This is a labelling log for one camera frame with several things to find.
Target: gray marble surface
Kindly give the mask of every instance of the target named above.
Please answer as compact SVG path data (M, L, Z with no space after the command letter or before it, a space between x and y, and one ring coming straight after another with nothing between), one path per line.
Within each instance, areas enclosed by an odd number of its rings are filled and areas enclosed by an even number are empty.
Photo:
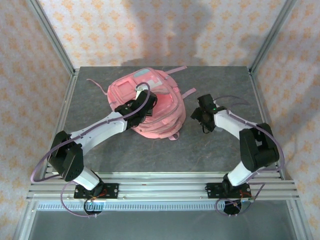
M172 67L154 67L168 71ZM80 130L107 116L112 110L107 97L87 78L105 90L115 80L141 67L81 67L64 130ZM226 131L203 134L197 121L190 118L198 107L197 98L236 95L251 103L237 105L232 111L250 121L261 123L261 116L246 67L189 66L171 74L182 93L196 92L184 100L186 120L176 141L148 139L129 129L102 142L84 156L85 165L95 172L227 172L240 161L239 141ZM229 107L238 100L224 98L220 105Z

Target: orange patterned wallpaper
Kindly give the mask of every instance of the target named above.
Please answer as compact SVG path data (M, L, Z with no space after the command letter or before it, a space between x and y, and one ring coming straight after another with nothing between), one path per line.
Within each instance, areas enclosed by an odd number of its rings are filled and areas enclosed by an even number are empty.
M320 239L320 5L299 0L260 66L258 88L314 239Z
M285 0L40 2L79 68L249 66Z
M26 0L0 1L0 32L0 239L10 240L69 74Z

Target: metal base plate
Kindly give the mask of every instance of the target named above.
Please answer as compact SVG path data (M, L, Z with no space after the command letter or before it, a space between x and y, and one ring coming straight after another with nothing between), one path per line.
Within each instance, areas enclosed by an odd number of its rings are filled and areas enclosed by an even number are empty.
M242 199L251 197L251 190L249 184L242 184L240 188L228 194L225 193L222 183L209 182L206 184L205 190L209 199Z
M106 194L103 196L99 196L99 199L117 199L119 192L119 184L118 183L104 183L102 191L105 191ZM91 191L85 189L81 185L76 185L74 190L75 199L90 199Z

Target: purple cable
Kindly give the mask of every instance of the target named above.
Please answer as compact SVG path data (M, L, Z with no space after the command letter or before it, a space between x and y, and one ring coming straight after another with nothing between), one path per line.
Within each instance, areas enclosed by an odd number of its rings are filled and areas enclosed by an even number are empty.
M237 105L246 105L246 106L250 106L250 104L246 103L246 102L236 102L234 104L232 104L229 109L232 109L234 106L237 106Z
M264 182L253 182L253 183L250 183L251 185L261 185L261 187L259 188L259 190L258 190L258 192L256 193L256 195L254 196L254 199L253 199L253 202L251 203L251 202L249 202L250 203L250 205L245 209L245 210L243 210L242 212L239 212L238 214L236 214L236 215L228 215L228 214L224 214L224 213L222 213L222 212L220 212L219 210L218 210L218 203L220 202L220 201L222 201L222 200L225 200L225 201L228 201L229 203L226 203L225 205L234 205L236 208L238 208L238 210L240 211L241 210L241 208L238 206L238 204L235 202L235 201L232 201L232 200L230 200L230 199L228 199L228 198L219 198L216 202L215 202L215 204L214 204L214 207L215 207L215 209L216 209L216 211L220 214L220 215L222 215L222 216L226 216L226 217L231 217L231 216L238 216L238 215L240 215L240 214L244 214L246 211L248 211L248 209L252 206L252 204L256 201L256 199L257 199L257 197L259 196L259 194L260 194L260 192L261 192L261 190L264 188L264 186L266 185L266 183L264 183Z
M261 127L256 126L256 125L254 125L254 124L251 124L250 122L247 122L247 121L245 121L245 120L242 120L241 118L239 118L239 117L231 114L229 110L226 110L226 112L227 112L227 114L228 114L231 118L233 118L234 120L236 120L236 121L238 121L238 122L241 122L241 123L243 123L243 124L245 124L245 125L247 125L247 126L250 126L250 127L252 127L252 128L255 128L255 129L259 130L260 132L264 133L266 136L268 136L268 137L274 142L274 144L276 145L277 149L279 150L280 162L281 162L280 166L279 166L278 168L274 168L274 169L261 170L261 171L258 171L258 173L272 173L272 172L278 172L278 171L282 170L282 169L284 168L284 166L285 166L285 155L284 155L284 152L283 152L280 144L279 144L278 141L275 139L275 137L272 136L272 135L271 135L269 132L267 132L266 130L262 129Z
M247 100L243 99L242 97L235 96L235 95L224 95L224 96L218 96L218 97L216 97L215 99L213 99L213 101L216 101L216 100L218 100L218 99L224 99L224 98L240 99L240 100L245 101L247 105L250 105L250 103L249 103Z
M63 194L64 194L64 191L66 190L67 186L70 185L70 184L75 184L74 181L69 181L66 185L63 186L62 190L61 190L61 193L60 193L60 202L62 204L62 206L64 207L65 210L67 210L69 213L71 213L72 215L75 215L77 217L81 217L81 218L90 218L92 217L93 215L81 215L81 214L78 214L78 213L75 213L73 211L71 211L69 208L67 208L67 206L65 205L64 201L63 201Z
M249 176L249 177L245 180L245 182L247 183L249 180L253 179L257 174L258 174L258 172L252 173L251 176Z
M56 175L52 175L52 176L49 176L49 177L44 177L44 178L42 178L42 179L35 179L35 176L36 176L37 172L39 171L39 169L41 168L43 162L44 162L54 151L56 151L57 149L59 149L59 148L63 147L64 145L67 145L67 144L69 144L69 143L71 143L71 142L73 142L73 141L75 141L75 140L83 137L84 135L86 135L87 133L91 132L93 129L96 129L96 128L100 127L101 125L108 124L108 123L111 123L111 122L114 122L114 121L118 121L118 120L121 120L121 119L130 117L130 116L136 114L137 112L139 112L139 111L147 104L147 101L149 100L150 92L151 92L150 86L149 86L148 83L146 83L146 82L141 82L141 83L139 83L139 84L137 85L137 87L139 87L139 86L141 86L141 85L146 85L146 86L147 86L147 88L148 88L148 93L147 93L147 95L146 95L146 98L145 98L144 102L142 103L142 105L141 105L140 107L138 107L136 110L134 110L133 112L131 112L131 113L127 114L127 115L102 121L102 122L100 122L100 123L98 123L98 124L90 127L88 130L84 131L84 132L81 133L80 135L78 135L78 136L76 136L76 137L74 137L74 138L71 138L71 139L69 139L69 140L67 140L67 141L64 141L64 142L58 144L57 146L51 148L51 149L41 158L41 160L38 162L38 164L35 166L32 174L31 174L31 177L30 177L31 182L32 182L32 183L39 183L39 182L43 182L43 181L46 181L46 180L48 180L48 179L52 179L52 178L55 178L55 177L60 176L59 174L56 174Z

